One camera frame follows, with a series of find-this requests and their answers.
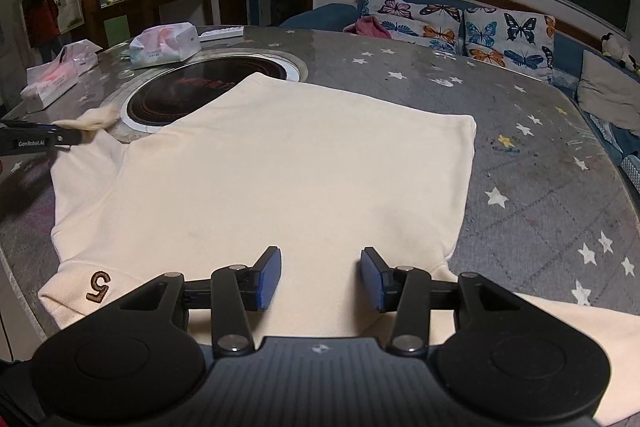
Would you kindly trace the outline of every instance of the person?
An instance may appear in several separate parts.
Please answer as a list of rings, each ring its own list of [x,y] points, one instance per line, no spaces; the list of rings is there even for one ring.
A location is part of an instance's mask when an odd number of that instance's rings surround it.
[[[29,0],[24,19],[31,47],[39,49],[43,64],[51,62],[62,50],[56,2]]]

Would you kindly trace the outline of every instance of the white remote control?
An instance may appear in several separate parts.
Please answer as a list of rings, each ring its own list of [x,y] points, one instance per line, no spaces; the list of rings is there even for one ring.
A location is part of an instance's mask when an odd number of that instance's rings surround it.
[[[217,41],[218,39],[228,39],[230,37],[242,37],[244,26],[232,26],[230,28],[220,28],[204,32],[200,35],[200,42]]]

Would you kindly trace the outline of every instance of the red jacket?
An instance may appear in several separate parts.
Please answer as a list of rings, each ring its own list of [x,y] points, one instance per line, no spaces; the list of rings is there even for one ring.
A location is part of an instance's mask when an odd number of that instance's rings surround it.
[[[32,48],[39,48],[60,35],[58,6],[54,0],[35,0],[24,21]]]

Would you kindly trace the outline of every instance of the tissue box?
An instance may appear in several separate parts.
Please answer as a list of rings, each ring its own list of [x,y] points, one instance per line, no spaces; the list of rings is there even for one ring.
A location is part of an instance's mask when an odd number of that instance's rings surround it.
[[[27,87],[20,92],[27,112],[41,111],[78,83],[78,71],[73,61],[59,64],[50,73],[49,64],[27,70]]]
[[[98,64],[102,48],[83,40],[67,44],[56,59],[27,70],[27,87],[20,93],[27,112],[43,110],[78,83],[78,77]]]
[[[149,28],[129,45],[134,69],[182,62],[201,49],[198,31],[188,22]]]

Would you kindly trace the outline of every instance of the stuffed toy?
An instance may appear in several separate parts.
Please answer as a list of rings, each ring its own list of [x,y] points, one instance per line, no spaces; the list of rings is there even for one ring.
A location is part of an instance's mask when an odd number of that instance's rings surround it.
[[[629,49],[621,44],[616,36],[609,32],[600,39],[602,42],[602,54],[615,60],[621,68],[626,68],[632,73],[638,74],[638,64],[632,55],[629,55]]]

